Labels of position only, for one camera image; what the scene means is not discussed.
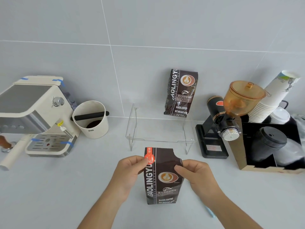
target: yellow tag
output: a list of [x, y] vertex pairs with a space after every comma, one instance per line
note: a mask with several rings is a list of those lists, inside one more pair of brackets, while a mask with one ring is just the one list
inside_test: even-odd
[[59, 123], [57, 124], [58, 127], [60, 127], [60, 126], [62, 126], [62, 125], [63, 125], [63, 121], [61, 121], [61, 122], [59, 122]]

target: person's left hand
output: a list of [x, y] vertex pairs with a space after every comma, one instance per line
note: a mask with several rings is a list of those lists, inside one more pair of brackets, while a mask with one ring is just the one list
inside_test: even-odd
[[117, 193], [117, 197], [121, 202], [126, 201], [138, 174], [142, 172], [147, 164], [148, 159], [144, 159], [141, 156], [131, 156], [120, 160], [106, 190]]

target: white handle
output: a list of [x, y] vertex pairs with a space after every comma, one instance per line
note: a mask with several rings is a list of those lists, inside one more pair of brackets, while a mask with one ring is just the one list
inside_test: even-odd
[[3, 159], [0, 163], [0, 169], [4, 171], [9, 171], [21, 153], [24, 151], [25, 146], [32, 139], [32, 134], [25, 134], [22, 138], [17, 142], [17, 144], [12, 148], [9, 154]]

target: wall tile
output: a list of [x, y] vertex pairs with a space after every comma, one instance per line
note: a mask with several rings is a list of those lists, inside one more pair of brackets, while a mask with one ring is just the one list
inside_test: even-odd
[[289, 13], [270, 51], [305, 53], [305, 0], [297, 0], [293, 4], [293, 11]]
[[282, 70], [298, 73], [301, 79], [290, 90], [284, 100], [289, 102], [287, 110], [305, 114], [305, 55], [267, 53], [258, 66], [251, 81], [265, 88]]
[[109, 44], [101, 0], [1, 0], [0, 40]]
[[103, 0], [112, 45], [266, 51], [291, 0]]
[[194, 119], [208, 116], [206, 101], [224, 96], [234, 80], [248, 80], [264, 53], [112, 46], [124, 112], [132, 103], [165, 104], [172, 68], [197, 71]]
[[78, 104], [97, 100], [123, 116], [110, 46], [0, 42], [0, 68], [0, 92], [26, 75], [58, 75]]

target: forearm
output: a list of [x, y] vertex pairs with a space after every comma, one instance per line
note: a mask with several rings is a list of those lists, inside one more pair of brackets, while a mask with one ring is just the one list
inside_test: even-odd
[[262, 229], [224, 193], [217, 196], [209, 205], [225, 229]]
[[105, 189], [87, 213], [78, 229], [110, 229], [122, 202], [110, 189]]

